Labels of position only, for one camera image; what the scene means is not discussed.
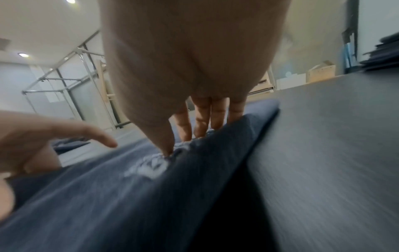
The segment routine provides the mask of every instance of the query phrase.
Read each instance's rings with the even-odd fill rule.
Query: table surface
[[[280,251],[398,251],[399,69],[268,94],[248,160]]]

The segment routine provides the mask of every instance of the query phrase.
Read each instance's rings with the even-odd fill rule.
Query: ceiling
[[[0,61],[51,66],[99,28],[96,0],[0,1],[0,38],[11,40]]]

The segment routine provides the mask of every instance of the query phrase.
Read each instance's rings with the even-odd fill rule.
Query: metal frame
[[[93,38],[93,37],[94,37],[95,35],[97,35],[97,34],[98,34],[98,32],[96,32],[95,34],[93,34],[88,40],[90,40],[91,38]],[[27,99],[28,103],[30,104],[30,106],[32,107],[32,109],[34,110],[35,113],[37,113],[37,111],[35,110],[35,108],[34,108],[32,102],[31,102],[31,100],[30,100],[29,97],[28,97],[28,94],[29,94],[29,93],[56,93],[56,92],[59,92],[59,93],[61,93],[62,96],[64,97],[64,99],[65,99],[65,101],[67,102],[67,104],[68,104],[69,108],[71,109],[71,111],[73,111],[72,105],[69,103],[69,101],[68,101],[67,98],[65,97],[64,91],[68,92],[68,93],[70,94],[70,96],[71,96],[71,93],[70,93],[71,90],[73,90],[74,88],[77,88],[78,86],[83,85],[83,84],[85,84],[85,83],[92,82],[93,85],[96,87],[96,90],[97,90],[98,94],[101,96],[100,90],[99,90],[98,86],[96,85],[96,82],[94,81],[94,76],[98,74],[98,73],[97,73],[97,70],[96,70],[96,71],[93,71],[93,72],[90,72],[89,65],[87,64],[87,61],[86,61],[86,59],[84,58],[84,54],[87,54],[88,57],[89,57],[89,59],[91,59],[90,55],[97,55],[97,56],[104,57],[104,55],[102,55],[102,54],[94,53],[94,52],[88,51],[87,49],[84,49],[84,48],[81,48],[81,47],[77,47],[73,52],[69,53],[64,59],[62,59],[61,61],[57,62],[57,63],[51,68],[50,71],[48,71],[47,73],[45,73],[42,77],[38,78],[35,82],[33,82],[32,84],[30,84],[25,90],[22,91],[22,94],[25,96],[25,98]],[[66,62],[68,62],[68,61],[69,61],[73,56],[75,56],[75,55],[78,55],[79,58],[81,59],[81,61],[82,61],[82,63],[83,63],[83,66],[84,66],[84,68],[85,68],[85,70],[86,70],[86,72],[87,72],[87,75],[84,76],[84,77],[81,78],[81,79],[72,79],[72,78],[63,78],[63,77],[61,77],[61,75],[59,74],[58,68],[59,68],[60,66],[62,66],[63,64],[65,64]],[[48,76],[49,74],[53,73],[53,72],[57,72],[58,75],[60,76],[60,78],[47,78],[47,76]],[[60,81],[63,82],[65,88],[59,89],[59,90],[32,90],[32,88],[33,88],[35,85],[37,85],[39,82],[41,82],[41,81],[46,81],[46,80],[60,80]],[[65,84],[65,81],[75,81],[75,82],[72,83],[71,85],[67,86],[67,85]],[[77,108],[79,115],[81,115],[81,113],[80,113],[80,111],[79,111],[79,109],[78,109],[78,106],[75,104],[74,99],[72,98],[72,96],[71,96],[71,100],[72,100],[72,102],[74,103],[74,106]],[[109,119],[109,121],[110,121],[110,123],[111,123],[111,125],[112,125],[112,128],[115,129],[115,128],[116,128],[116,125],[114,124],[114,122],[113,122],[113,120],[112,120],[112,116],[111,116],[111,114],[110,114],[110,112],[109,112],[109,110],[108,110],[108,108],[107,108],[105,102],[103,101],[103,99],[101,99],[101,102],[102,102],[102,104],[103,104],[104,109],[105,109],[106,112],[107,112],[108,119]]]

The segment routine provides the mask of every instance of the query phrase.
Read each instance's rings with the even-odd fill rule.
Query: metal rack
[[[84,85],[86,83],[90,83],[92,82],[93,85],[96,87],[96,90],[98,92],[98,94],[101,96],[100,90],[98,88],[98,86],[96,85],[96,82],[94,81],[94,77],[98,75],[97,70],[91,72],[89,65],[86,61],[86,59],[84,58],[84,55],[87,54],[88,58],[91,60],[90,55],[97,55],[97,56],[101,56],[104,57],[104,55],[102,54],[98,54],[98,53],[94,53],[91,51],[88,51],[84,48],[81,47],[77,47],[73,52],[71,52],[70,54],[68,54],[64,59],[62,59],[61,61],[59,61],[58,63],[56,63],[51,69],[50,71],[48,71],[47,73],[45,73],[43,76],[41,76],[40,78],[38,78],[35,82],[33,82],[32,84],[30,84],[25,90],[22,91],[22,94],[25,96],[26,100],[28,101],[28,103],[30,104],[30,106],[32,107],[32,109],[35,111],[35,113],[37,113],[32,101],[29,99],[29,94],[30,93],[61,93],[61,95],[64,97],[65,101],[68,103],[69,108],[71,109],[72,113],[73,113],[73,107],[76,107],[78,109],[78,106],[75,104],[73,96],[71,94],[71,91],[77,87],[79,87],[80,85]],[[53,72],[57,72],[58,75],[59,74],[59,70],[58,68],[61,67],[63,64],[65,64],[66,62],[68,62],[73,56],[78,55],[80,60],[83,63],[83,66],[87,72],[87,75],[84,76],[81,79],[76,79],[76,78],[48,78],[48,75],[50,75]],[[59,80],[62,81],[64,84],[64,88],[62,89],[57,89],[57,90],[33,90],[32,88],[37,85],[39,82],[41,81],[49,81],[49,80]],[[74,81],[72,84],[70,85],[66,85],[65,81]],[[71,101],[69,99],[66,98],[65,96],[65,92],[67,92],[71,98]],[[112,120],[112,116],[110,114],[110,111],[108,110],[105,102],[103,100],[101,100],[101,103],[104,106],[104,109],[107,112],[108,115],[108,119],[112,125],[112,128],[115,129],[118,125],[115,125],[113,120]]]

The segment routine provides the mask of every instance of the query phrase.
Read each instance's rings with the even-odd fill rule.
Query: ceiling light
[[[29,55],[27,55],[27,54],[24,54],[24,53],[22,53],[22,52],[21,52],[21,53],[18,53],[18,55],[19,55],[19,56],[21,56],[21,57],[24,57],[24,58],[27,58],[27,57],[29,57]]]

